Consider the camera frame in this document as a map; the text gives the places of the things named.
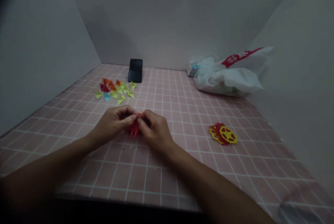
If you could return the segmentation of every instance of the plastic bag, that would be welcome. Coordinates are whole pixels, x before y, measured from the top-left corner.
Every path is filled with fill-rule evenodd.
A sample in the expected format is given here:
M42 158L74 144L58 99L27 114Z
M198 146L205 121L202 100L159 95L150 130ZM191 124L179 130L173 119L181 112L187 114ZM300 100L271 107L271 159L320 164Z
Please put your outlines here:
M244 51L198 69L194 80L199 90L227 96L243 96L262 90L258 77L267 66L273 47Z
M216 55L210 55L210 56L203 56L194 61L190 61L186 70L188 77L194 77L197 70L200 69L202 66L213 65L218 60L219 58Z

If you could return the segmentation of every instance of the pink tile surface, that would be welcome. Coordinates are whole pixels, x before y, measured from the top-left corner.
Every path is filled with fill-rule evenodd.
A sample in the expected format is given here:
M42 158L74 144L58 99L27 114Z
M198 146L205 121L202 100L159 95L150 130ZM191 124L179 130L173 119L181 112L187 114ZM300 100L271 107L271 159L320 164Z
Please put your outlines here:
M117 106L114 98L108 103L95 98L100 78L126 81L127 76L128 66L101 64L0 137L0 175L85 136L107 108ZM166 117L178 145L272 216L286 202L308 207L324 223L333 220L334 201L246 98L207 94L198 91L185 72L155 68L143 69L143 82L134 94L134 99L126 95L122 104ZM235 130L236 145L221 146L211 138L208 128L217 122ZM126 133L87 156L59 191L199 211L179 176L142 139L130 139Z

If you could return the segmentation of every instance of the phone screen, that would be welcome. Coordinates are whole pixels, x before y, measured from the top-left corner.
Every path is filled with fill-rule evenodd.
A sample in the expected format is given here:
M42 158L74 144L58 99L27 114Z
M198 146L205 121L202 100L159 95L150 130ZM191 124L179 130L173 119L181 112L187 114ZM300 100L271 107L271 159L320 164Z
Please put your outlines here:
M134 83L142 82L143 74L143 60L141 59L130 59L129 78L128 81Z

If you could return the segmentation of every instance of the forearm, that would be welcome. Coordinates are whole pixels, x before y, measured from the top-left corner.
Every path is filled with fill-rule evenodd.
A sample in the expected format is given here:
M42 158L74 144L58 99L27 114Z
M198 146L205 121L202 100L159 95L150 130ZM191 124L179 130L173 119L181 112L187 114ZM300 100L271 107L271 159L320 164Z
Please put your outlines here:
M178 145L165 158L215 223L275 223L242 190Z
M94 149L85 137L2 178L8 203L19 213L29 211L50 196L66 175Z

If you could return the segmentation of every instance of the red text on bag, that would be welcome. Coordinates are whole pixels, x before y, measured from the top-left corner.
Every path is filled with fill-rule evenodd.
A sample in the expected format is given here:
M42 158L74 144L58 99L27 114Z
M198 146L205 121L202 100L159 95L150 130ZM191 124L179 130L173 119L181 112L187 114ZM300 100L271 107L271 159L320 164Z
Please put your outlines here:
M257 52L258 50L261 50L263 47L252 50L252 51L244 51L242 53L234 54L229 56L227 59L225 59L222 64L226 66L226 68L229 68L231 65L233 65L235 62L238 62L239 60L242 60L244 58L247 58L249 55L253 54L254 52Z

